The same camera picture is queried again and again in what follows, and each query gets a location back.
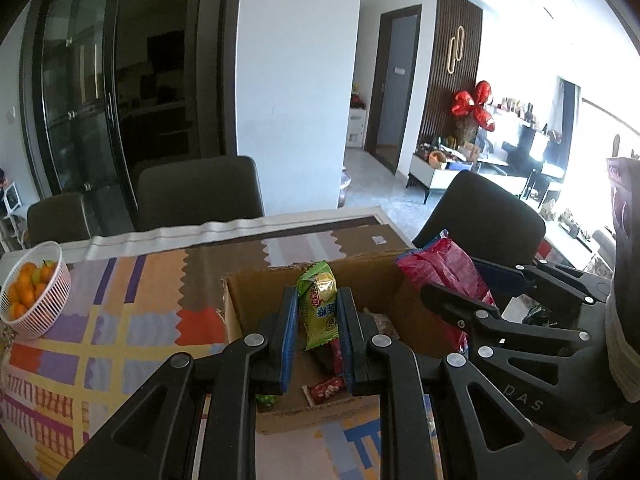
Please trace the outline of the white basket of oranges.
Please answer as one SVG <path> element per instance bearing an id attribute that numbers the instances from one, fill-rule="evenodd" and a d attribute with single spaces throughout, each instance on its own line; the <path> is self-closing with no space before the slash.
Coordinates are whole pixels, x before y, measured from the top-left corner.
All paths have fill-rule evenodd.
<path id="1" fill-rule="evenodd" d="M 1 287 L 1 321 L 17 335 L 36 339 L 61 315 L 72 289 L 62 247 L 43 242 L 18 260 Z"/>

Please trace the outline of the brown cardboard box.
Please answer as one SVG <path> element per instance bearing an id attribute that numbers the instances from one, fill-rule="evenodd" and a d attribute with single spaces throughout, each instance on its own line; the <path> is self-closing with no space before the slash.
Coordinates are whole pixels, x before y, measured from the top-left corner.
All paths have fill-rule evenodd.
<path id="1" fill-rule="evenodd" d="M 385 315 L 416 354 L 441 359 L 462 350 L 466 336 L 435 313 L 424 308 L 416 285 L 410 283 L 396 263 L 398 252 L 371 252 L 328 263 L 338 286 L 352 290 L 355 306 L 367 318 Z M 224 322 L 228 341 L 256 333 L 259 323 L 278 313 L 285 289 L 297 285 L 299 278 L 311 268 L 309 263 L 282 268 L 244 270 L 222 279 Z M 374 396 L 351 396 L 342 389 L 329 400 L 313 406 L 303 388 L 311 388 L 338 375 L 342 369 L 340 338 L 333 309 L 320 308 L 321 318 L 311 320 L 307 330 L 304 316 L 310 301 L 301 294 L 297 307 L 297 333 L 292 354 L 292 379 L 288 391 L 271 408 L 258 408 L 258 434 L 278 434 L 363 413 L 374 407 Z"/>

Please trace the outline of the red foil balloon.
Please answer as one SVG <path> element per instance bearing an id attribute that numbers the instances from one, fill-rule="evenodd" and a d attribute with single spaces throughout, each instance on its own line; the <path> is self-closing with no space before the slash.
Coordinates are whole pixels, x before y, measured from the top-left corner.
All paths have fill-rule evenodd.
<path id="1" fill-rule="evenodd" d="M 495 119 L 485 108 L 490 97 L 491 85 L 488 81 L 481 80 L 475 86 L 474 93 L 462 90 L 454 95 L 450 112 L 454 117 L 471 116 L 480 128 L 493 132 Z"/>

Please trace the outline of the colourful patterned table mat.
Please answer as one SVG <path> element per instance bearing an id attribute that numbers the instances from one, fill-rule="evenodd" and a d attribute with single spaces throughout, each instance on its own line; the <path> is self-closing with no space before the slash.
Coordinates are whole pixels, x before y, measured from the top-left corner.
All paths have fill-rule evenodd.
<path id="1" fill-rule="evenodd" d="M 2 358 L 2 429 L 31 476 L 55 478 L 168 356 L 208 356 L 254 332 L 315 261 L 416 352 L 446 356 L 458 334 L 402 276 L 395 258 L 405 247 L 380 224 L 168 252 L 101 243 L 97 256 L 68 258 L 72 290 L 50 330 L 17 337 Z"/>

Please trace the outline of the black chair far left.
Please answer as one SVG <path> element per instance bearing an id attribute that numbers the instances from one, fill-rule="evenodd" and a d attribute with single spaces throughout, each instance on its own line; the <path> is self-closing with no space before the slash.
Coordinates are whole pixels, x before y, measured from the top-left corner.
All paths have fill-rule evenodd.
<path id="1" fill-rule="evenodd" d="M 43 242 L 64 244 L 90 240 L 97 230 L 85 197 L 77 192 L 45 198 L 27 211 L 26 240 L 30 246 Z"/>

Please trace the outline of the yellow green candy packet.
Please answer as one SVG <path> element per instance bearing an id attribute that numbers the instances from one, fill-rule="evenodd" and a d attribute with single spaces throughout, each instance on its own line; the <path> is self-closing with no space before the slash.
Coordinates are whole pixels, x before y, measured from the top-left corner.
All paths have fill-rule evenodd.
<path id="1" fill-rule="evenodd" d="M 295 287 L 298 310 L 306 330 L 305 350 L 329 344 L 338 337 L 337 284 L 329 263 L 314 263 L 297 279 Z"/>

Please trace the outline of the white storage shelf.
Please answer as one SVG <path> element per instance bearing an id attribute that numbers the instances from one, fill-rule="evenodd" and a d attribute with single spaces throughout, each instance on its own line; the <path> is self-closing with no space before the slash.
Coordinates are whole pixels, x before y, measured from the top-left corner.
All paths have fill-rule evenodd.
<path id="1" fill-rule="evenodd" d="M 367 104 L 360 96 L 356 84 L 352 85 L 350 95 L 349 115 L 347 124 L 346 146 L 348 148 L 363 148 L 366 135 Z"/>

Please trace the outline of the red small snack packet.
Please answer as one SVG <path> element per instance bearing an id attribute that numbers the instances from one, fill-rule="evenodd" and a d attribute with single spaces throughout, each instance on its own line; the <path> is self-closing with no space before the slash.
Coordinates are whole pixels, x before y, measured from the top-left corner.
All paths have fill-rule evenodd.
<path id="1" fill-rule="evenodd" d="M 328 402 L 345 388 L 344 379 L 335 376 L 311 387 L 303 386 L 303 393 L 310 406 L 317 406 Z"/>

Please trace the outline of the black chair right side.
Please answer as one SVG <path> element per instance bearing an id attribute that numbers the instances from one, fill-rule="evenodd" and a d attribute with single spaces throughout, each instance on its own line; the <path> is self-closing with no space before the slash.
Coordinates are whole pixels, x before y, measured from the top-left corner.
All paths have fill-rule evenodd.
<path id="1" fill-rule="evenodd" d="M 533 262 L 546 224 L 538 212 L 504 188 L 462 171 L 412 244 L 422 248 L 442 231 L 469 256 L 513 268 Z"/>

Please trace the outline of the black chair behind box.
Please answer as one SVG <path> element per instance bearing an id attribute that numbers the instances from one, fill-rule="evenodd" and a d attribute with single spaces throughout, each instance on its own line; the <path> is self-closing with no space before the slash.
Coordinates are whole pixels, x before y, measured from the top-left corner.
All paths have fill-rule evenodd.
<path id="1" fill-rule="evenodd" d="M 265 214 L 254 159 L 218 156 L 171 162 L 142 171 L 137 186 L 140 232 Z"/>

